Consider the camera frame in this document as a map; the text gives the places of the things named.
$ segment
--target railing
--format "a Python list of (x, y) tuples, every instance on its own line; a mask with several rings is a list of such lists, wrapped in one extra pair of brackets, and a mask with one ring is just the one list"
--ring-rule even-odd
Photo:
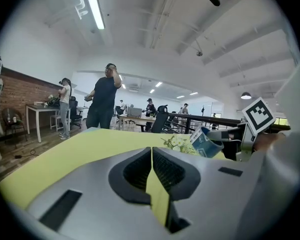
[[(240, 120), (169, 113), (162, 130), (167, 134), (191, 134), (202, 123), (210, 130), (223, 130), (236, 127), (240, 123)], [(290, 130), (290, 126), (273, 124), (265, 132), (278, 133), (286, 130)]]

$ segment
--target ceiling light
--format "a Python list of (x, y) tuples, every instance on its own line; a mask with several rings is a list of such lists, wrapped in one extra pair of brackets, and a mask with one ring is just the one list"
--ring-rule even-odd
[(249, 92), (245, 91), (244, 93), (242, 93), (241, 99), (243, 99), (243, 100), (250, 100), (251, 99), (251, 94)]
[(105, 29), (105, 23), (104, 19), (102, 17), (101, 11), (100, 11), (100, 6), (98, 0), (88, 0), (90, 4), (90, 8), (92, 10), (92, 14), (96, 23), (96, 26), (100, 30)]

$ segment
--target brick wall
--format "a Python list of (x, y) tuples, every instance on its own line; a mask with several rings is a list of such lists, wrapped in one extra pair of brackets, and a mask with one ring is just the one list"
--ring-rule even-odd
[[(24, 127), (27, 129), (26, 104), (46, 101), (50, 94), (58, 95), (58, 90), (61, 88), (58, 85), (4, 67), (2, 68), (0, 78), (3, 80), (3, 90), (0, 96), (0, 122), (3, 131), (5, 131), (5, 123), (2, 120), (3, 109), (14, 108), (20, 111)], [(53, 114), (54, 112), (39, 113), (40, 127), (50, 125), (50, 115)], [(36, 113), (32, 110), (29, 110), (29, 127), (30, 129), (36, 127)]]

